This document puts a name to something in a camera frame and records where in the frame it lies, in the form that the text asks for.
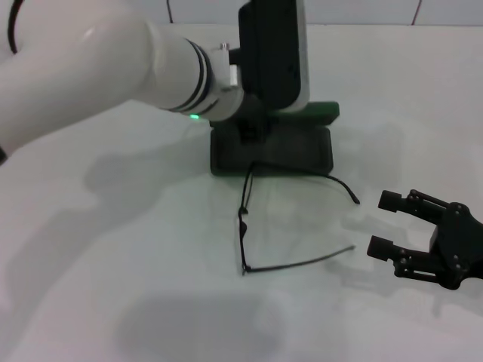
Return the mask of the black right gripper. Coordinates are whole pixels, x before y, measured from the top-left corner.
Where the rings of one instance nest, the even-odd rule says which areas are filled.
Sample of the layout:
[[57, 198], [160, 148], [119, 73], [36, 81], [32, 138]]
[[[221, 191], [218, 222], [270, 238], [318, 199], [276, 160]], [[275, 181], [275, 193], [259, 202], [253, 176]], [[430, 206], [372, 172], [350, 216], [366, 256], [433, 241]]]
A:
[[482, 223], [464, 204], [448, 203], [415, 189], [406, 198], [383, 191], [378, 207], [401, 211], [436, 225], [429, 253], [409, 250], [392, 241], [372, 236], [367, 255], [392, 260], [394, 275], [425, 282], [438, 282], [456, 290], [468, 278], [482, 278]]

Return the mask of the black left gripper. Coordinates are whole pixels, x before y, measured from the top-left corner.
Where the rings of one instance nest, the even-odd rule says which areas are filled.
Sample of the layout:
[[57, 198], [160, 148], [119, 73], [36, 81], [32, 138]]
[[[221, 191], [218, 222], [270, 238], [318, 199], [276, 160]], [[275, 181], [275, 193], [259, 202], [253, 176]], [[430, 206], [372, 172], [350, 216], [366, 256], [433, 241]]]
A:
[[274, 122], [274, 112], [267, 109], [254, 95], [244, 95], [235, 113], [235, 126], [242, 143], [264, 142]]

